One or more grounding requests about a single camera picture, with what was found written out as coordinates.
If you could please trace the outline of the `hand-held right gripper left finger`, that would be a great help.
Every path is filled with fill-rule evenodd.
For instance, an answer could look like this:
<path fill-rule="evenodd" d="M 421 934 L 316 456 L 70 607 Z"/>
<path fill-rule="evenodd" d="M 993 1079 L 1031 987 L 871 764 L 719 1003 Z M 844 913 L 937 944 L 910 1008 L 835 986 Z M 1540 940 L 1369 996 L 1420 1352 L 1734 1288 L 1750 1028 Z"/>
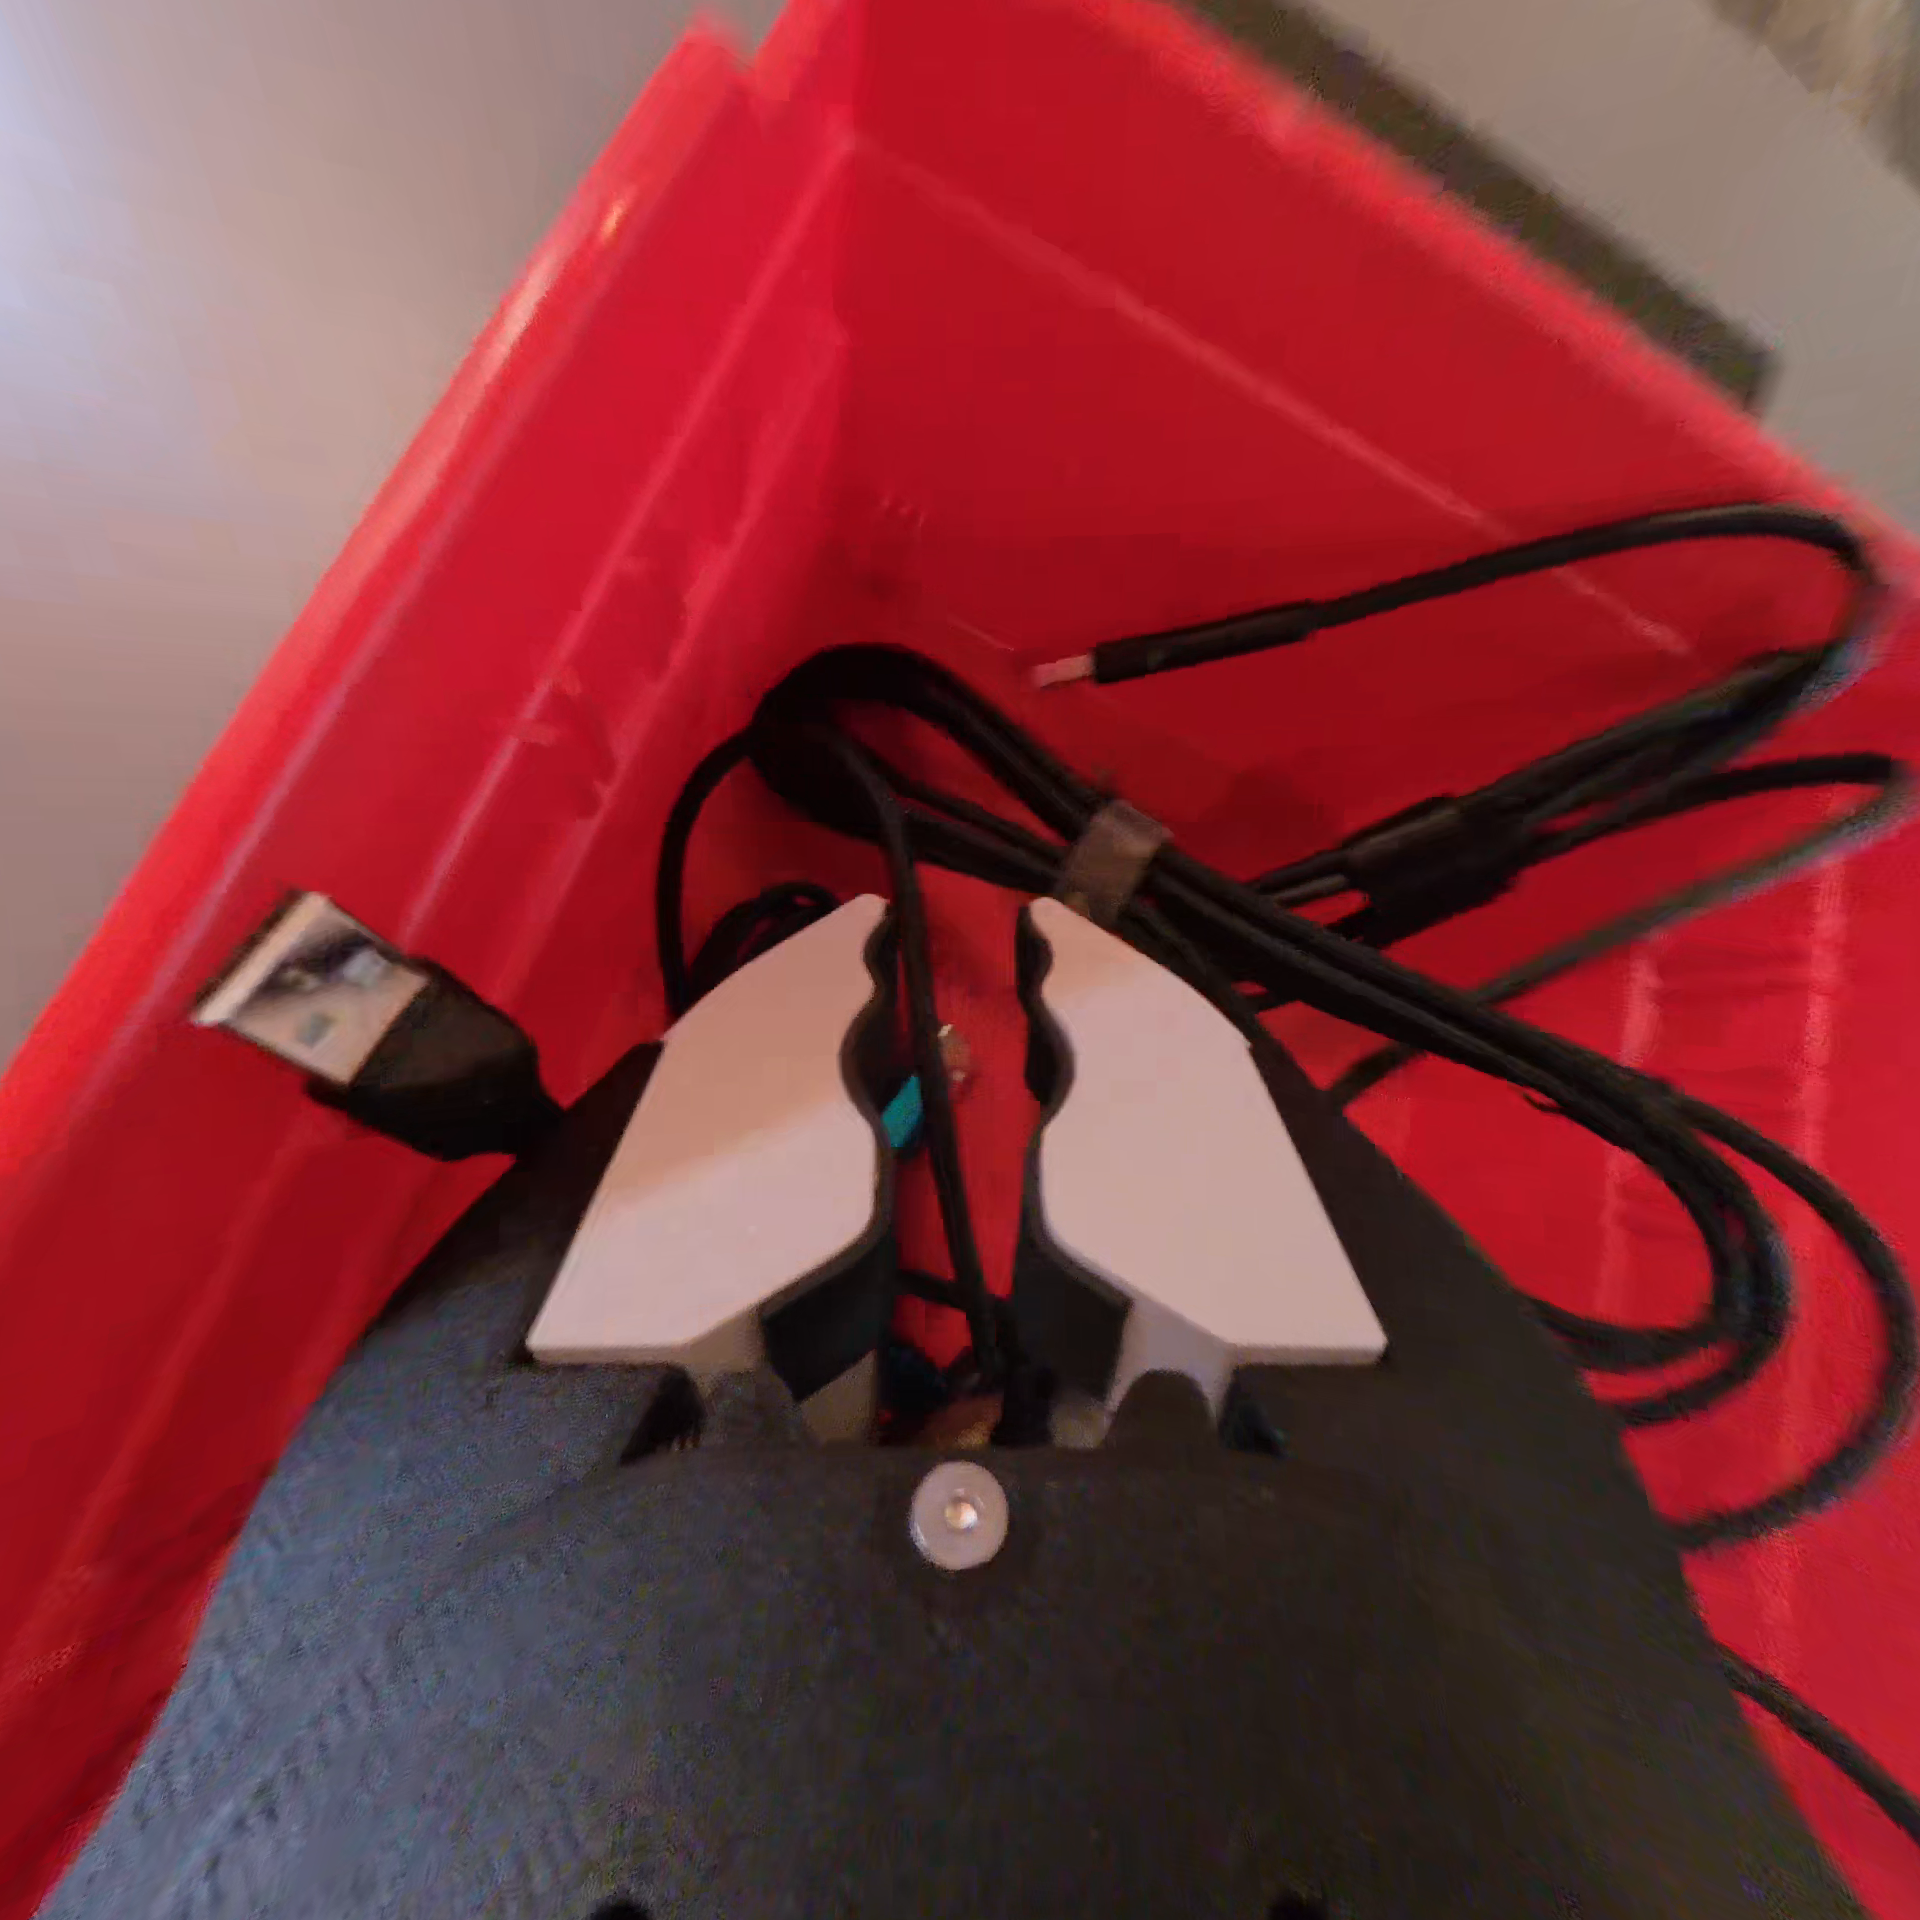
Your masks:
<path fill-rule="evenodd" d="M 893 1002 L 876 895 L 698 999 L 660 1043 L 529 1356 L 698 1384 L 770 1371 L 800 1404 L 849 1397 L 893 1314 Z"/>

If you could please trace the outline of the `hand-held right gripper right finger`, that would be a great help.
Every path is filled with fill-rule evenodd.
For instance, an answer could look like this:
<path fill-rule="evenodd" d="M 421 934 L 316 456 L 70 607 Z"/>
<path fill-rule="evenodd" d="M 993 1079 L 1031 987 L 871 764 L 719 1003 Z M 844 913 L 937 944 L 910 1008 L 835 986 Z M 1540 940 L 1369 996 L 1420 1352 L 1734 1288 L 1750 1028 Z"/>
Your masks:
<path fill-rule="evenodd" d="M 1248 1035 L 1063 899 L 1017 921 L 1027 1085 L 1022 1348 L 1087 1404 L 1240 1371 L 1373 1367 L 1389 1340 Z"/>

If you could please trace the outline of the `red plastic bin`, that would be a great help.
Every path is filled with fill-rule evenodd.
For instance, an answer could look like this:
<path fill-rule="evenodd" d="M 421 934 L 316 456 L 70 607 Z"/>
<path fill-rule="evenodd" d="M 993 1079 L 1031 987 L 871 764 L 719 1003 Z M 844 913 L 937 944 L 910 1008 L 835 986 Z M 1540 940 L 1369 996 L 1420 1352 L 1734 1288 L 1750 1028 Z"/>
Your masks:
<path fill-rule="evenodd" d="M 1112 797 L 1373 1367 L 1021 1344 Z M 861 895 L 871 1367 L 532 1359 Z M 6 1079 L 6 1915 L 1916 1915 L 1916 538 L 1172 8 L 686 36 Z"/>

